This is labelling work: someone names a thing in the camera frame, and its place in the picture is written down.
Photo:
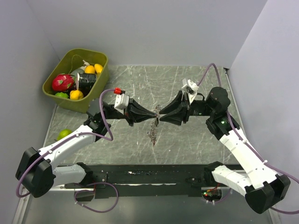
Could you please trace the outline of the metal disc keyring organizer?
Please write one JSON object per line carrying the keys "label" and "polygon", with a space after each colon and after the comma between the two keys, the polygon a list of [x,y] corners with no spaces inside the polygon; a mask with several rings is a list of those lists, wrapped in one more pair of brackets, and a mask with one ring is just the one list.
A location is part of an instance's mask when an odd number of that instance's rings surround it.
{"label": "metal disc keyring organizer", "polygon": [[161,110],[161,106],[157,105],[154,109],[154,113],[156,114],[156,118],[154,119],[154,121],[151,123],[150,125],[150,130],[148,131],[147,135],[150,138],[150,141],[152,139],[157,139],[157,126],[159,124],[159,118],[160,118],[160,110]]}

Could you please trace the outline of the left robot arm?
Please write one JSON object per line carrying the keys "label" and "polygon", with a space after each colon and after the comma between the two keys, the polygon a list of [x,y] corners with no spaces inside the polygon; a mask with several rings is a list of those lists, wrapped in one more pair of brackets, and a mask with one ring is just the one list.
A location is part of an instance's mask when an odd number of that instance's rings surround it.
{"label": "left robot arm", "polygon": [[102,99],[92,102],[87,111],[87,120],[74,132],[57,142],[35,150],[27,149],[21,158],[16,171],[19,181],[16,195],[23,197],[20,187],[24,186],[35,198],[46,194],[57,185],[77,183],[86,188],[93,181],[93,171],[84,163],[61,167],[61,162],[81,148],[97,142],[100,139],[112,141],[109,119],[124,119],[130,126],[148,119],[155,119],[157,114],[139,105],[134,99],[116,97],[110,105]]}

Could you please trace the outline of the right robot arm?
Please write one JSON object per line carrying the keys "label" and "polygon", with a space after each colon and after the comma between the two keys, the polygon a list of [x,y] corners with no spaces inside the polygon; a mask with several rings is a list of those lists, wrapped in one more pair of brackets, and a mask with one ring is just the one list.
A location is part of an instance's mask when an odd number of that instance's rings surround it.
{"label": "right robot arm", "polygon": [[239,124],[227,112],[230,105],[227,91],[214,87],[206,98],[189,100],[197,95],[190,88],[179,91],[173,101],[160,111],[160,121],[179,126],[186,123],[190,116],[207,116],[206,125],[210,133],[232,153],[246,173],[241,175],[220,162],[213,162],[205,168],[205,183],[209,186],[221,183],[237,191],[258,214],[283,200],[290,179],[266,166],[266,162],[257,156]]}

